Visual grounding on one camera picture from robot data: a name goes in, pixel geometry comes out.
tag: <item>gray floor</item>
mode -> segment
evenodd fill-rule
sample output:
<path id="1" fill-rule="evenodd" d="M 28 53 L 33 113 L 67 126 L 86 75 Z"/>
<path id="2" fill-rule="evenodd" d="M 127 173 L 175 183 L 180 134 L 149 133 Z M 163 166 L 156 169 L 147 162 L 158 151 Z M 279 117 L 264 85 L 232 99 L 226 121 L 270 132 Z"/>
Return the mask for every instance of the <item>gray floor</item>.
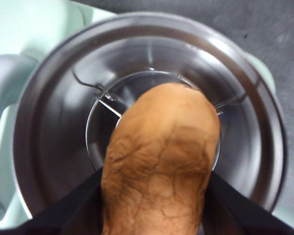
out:
<path id="1" fill-rule="evenodd" d="M 294 0 L 78 0 L 116 13 L 162 11 L 200 21 L 271 70 L 285 115 L 289 165 L 280 202 L 294 210 Z"/>

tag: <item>mixing bowl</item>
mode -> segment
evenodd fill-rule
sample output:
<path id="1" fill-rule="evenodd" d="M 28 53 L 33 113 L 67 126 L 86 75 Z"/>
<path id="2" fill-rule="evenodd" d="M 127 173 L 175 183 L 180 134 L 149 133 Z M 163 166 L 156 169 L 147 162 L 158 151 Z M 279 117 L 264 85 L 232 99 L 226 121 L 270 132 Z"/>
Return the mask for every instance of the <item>mixing bowl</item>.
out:
<path id="1" fill-rule="evenodd" d="M 183 17 L 145 12 L 78 32 L 32 75 L 19 103 L 13 150 L 29 212 L 43 210 L 101 167 L 122 113 L 166 82 L 196 86 L 207 96 L 221 122 L 214 170 L 272 210 L 286 157 L 276 98 L 229 39 Z"/>

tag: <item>stainless steel bowl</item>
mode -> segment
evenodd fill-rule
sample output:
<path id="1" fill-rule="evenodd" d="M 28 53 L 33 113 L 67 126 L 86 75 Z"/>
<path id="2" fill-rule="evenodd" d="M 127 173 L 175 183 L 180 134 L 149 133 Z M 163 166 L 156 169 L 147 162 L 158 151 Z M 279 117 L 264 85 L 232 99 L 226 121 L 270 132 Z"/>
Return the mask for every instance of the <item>stainless steel bowl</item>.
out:
<path id="1" fill-rule="evenodd" d="M 63 197 L 103 164 L 118 116 L 165 82 L 199 87 L 222 113 L 215 171 L 272 210 L 285 165 L 276 98 L 245 52 L 186 18 L 131 13 L 64 41 L 33 74 L 20 101 L 14 166 L 32 214 Z"/>

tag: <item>gray carpet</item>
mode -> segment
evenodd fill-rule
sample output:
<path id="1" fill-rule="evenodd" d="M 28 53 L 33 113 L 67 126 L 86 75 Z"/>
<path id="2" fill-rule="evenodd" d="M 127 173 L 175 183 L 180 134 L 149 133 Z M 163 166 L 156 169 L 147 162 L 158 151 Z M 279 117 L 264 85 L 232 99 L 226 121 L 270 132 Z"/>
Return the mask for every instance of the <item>gray carpet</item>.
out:
<path id="1" fill-rule="evenodd" d="M 294 210 L 294 0 L 78 0 L 116 13 L 162 11 L 202 22 L 271 70 L 285 115 L 289 165 L 280 202 Z"/>

